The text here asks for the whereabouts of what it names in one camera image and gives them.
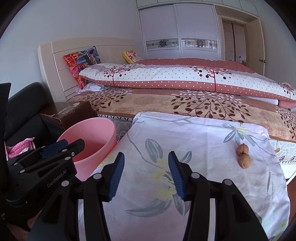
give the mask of white headboard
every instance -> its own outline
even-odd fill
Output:
[[[121,52],[134,49],[130,39],[83,37],[58,40],[38,47],[41,74],[54,102],[65,102],[78,86],[63,56],[96,46],[102,63],[127,64]]]

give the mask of pink bucket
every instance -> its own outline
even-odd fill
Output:
[[[67,129],[58,139],[66,139],[71,143],[83,139],[85,148],[73,158],[76,177],[85,181],[109,152],[116,146],[116,126],[107,119],[95,117],[83,120]]]

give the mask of nightstand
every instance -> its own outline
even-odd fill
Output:
[[[88,101],[52,103],[39,114],[57,139],[76,123],[95,117]]]

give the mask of white wall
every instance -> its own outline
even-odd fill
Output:
[[[0,83],[12,83],[12,96],[42,82],[38,46],[83,36],[133,39],[143,58],[136,0],[31,0],[0,40]]]
[[[249,0],[256,5],[264,37],[265,76],[287,82],[296,88],[296,42],[276,11],[264,0]]]

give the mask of screw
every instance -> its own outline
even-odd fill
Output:
[[[232,185],[232,181],[230,179],[225,179],[224,180],[224,183],[228,186],[231,186]]]
[[[96,174],[93,175],[93,178],[96,179],[96,180],[100,179],[100,178],[102,178],[102,174],[101,173],[96,173]]]
[[[191,177],[194,179],[198,179],[198,178],[200,178],[200,174],[197,172],[193,172],[193,173],[191,173]]]
[[[66,187],[69,185],[69,181],[65,180],[65,181],[62,181],[62,186],[63,187]]]

